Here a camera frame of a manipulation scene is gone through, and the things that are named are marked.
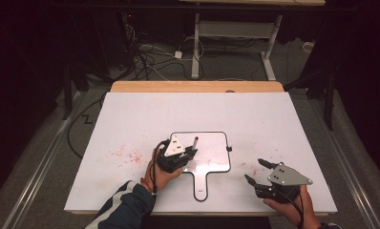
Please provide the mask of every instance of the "hand-worn device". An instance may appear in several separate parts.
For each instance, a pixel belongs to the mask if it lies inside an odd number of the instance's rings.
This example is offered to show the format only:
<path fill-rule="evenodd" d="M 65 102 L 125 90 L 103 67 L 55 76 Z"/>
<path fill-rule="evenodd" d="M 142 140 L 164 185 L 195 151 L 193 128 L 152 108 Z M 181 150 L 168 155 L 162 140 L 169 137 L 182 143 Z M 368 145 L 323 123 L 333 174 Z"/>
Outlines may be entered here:
<path fill-rule="evenodd" d="M 267 178 L 272 183 L 271 186 L 258 184 L 252 177 L 244 175 L 247 182 L 255 188 L 258 198 L 271 198 L 280 203 L 288 203 L 294 201 L 300 194 L 300 185 L 312 184 L 311 179 L 285 166 L 282 162 L 275 164 L 263 159 L 258 160 L 267 169 L 274 170 Z"/>
<path fill-rule="evenodd" d="M 196 145 L 199 138 L 196 136 L 192 146 L 183 147 L 176 135 L 172 135 L 171 139 L 162 141 L 159 144 L 164 146 L 160 149 L 157 157 L 157 164 L 165 172 L 173 173 L 178 168 L 187 165 L 187 162 L 195 156 Z"/>

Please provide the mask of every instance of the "person's arm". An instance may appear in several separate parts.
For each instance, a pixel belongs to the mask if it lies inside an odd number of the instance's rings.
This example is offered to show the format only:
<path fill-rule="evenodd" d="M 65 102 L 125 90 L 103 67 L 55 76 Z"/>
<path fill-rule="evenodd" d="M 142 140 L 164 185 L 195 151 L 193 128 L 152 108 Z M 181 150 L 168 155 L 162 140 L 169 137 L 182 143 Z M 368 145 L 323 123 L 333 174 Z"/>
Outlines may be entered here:
<path fill-rule="evenodd" d="M 155 166 L 155 179 L 151 177 L 153 166 Z M 154 209 L 155 194 L 152 194 L 154 190 L 152 180 L 156 182 L 158 190 L 161 191 L 170 180 L 178 177 L 182 171 L 183 169 L 179 168 L 172 174 L 166 173 L 151 159 L 145 177 L 140 179 L 140 184 L 128 181 L 121 186 L 101 207 L 95 219 L 86 229 L 138 229 L 141 225 L 142 216 L 151 213 Z"/>
<path fill-rule="evenodd" d="M 340 229 L 340 227 L 333 223 L 321 223 L 314 214 L 312 206 L 312 199 L 306 188 L 306 185 L 301 185 L 300 196 L 295 199 L 297 206 L 304 212 L 303 229 Z M 264 203 L 272 209 L 276 210 L 295 226 L 300 225 L 300 214 L 295 207 L 290 204 L 282 204 L 271 198 L 265 198 Z"/>

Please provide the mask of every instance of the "white tabletop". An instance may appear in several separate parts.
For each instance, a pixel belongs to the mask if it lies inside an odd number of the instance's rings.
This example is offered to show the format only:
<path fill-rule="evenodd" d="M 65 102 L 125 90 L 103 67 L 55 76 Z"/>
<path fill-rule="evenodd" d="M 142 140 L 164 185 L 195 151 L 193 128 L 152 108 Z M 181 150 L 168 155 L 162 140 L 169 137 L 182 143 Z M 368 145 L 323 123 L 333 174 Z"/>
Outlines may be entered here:
<path fill-rule="evenodd" d="M 224 132 L 231 168 L 207 176 L 205 201 L 182 174 L 158 194 L 154 215 L 273 215 L 243 176 L 270 185 L 258 158 L 312 179 L 317 214 L 337 211 L 288 93 L 108 93 L 65 211 L 97 212 L 119 186 L 144 176 L 153 149 L 174 132 Z"/>

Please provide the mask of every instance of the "marker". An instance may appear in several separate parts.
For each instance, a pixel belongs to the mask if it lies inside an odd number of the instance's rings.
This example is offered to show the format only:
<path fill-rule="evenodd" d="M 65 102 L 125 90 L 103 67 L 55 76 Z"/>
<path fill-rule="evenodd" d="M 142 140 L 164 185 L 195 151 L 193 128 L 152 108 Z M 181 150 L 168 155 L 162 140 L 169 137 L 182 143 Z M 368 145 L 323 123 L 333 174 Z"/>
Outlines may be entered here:
<path fill-rule="evenodd" d="M 196 150 L 196 145 L 197 145 L 197 142 L 198 142 L 198 141 L 199 141 L 199 137 L 196 136 L 196 137 L 194 138 L 193 147 L 191 148 L 192 150 Z"/>

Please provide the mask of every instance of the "table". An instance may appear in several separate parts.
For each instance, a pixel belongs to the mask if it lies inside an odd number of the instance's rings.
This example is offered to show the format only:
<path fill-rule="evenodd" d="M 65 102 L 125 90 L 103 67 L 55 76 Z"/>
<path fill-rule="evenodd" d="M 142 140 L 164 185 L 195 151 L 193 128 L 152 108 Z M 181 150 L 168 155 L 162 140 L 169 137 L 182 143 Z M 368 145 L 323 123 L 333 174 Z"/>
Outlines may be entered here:
<path fill-rule="evenodd" d="M 158 194 L 154 216 L 276 215 L 243 177 L 249 174 L 269 184 L 271 171 L 258 164 L 260 157 L 282 161 L 311 178 L 317 214 L 337 212 L 291 99 L 272 81 L 116 82 L 103 103 L 65 211 L 95 213 L 122 183 L 139 181 L 155 146 L 179 131 L 225 132 L 233 148 L 231 169 L 208 175 L 205 201 L 195 200 L 192 176 L 181 175 Z"/>
<path fill-rule="evenodd" d="M 276 5 L 276 6 L 301 6 L 313 7 L 323 6 L 325 0 L 180 0 L 194 2 L 196 4 L 223 3 L 223 4 L 246 4 L 246 5 Z M 194 54 L 192 63 L 193 79 L 199 78 L 200 64 L 200 36 L 227 36 L 245 38 L 268 38 L 267 49 L 261 52 L 264 70 L 268 80 L 276 80 L 273 68 L 270 64 L 270 54 L 276 41 L 277 32 L 282 22 L 282 15 L 277 15 L 273 23 L 251 23 L 230 21 L 201 21 L 200 14 L 196 13 L 194 32 Z"/>

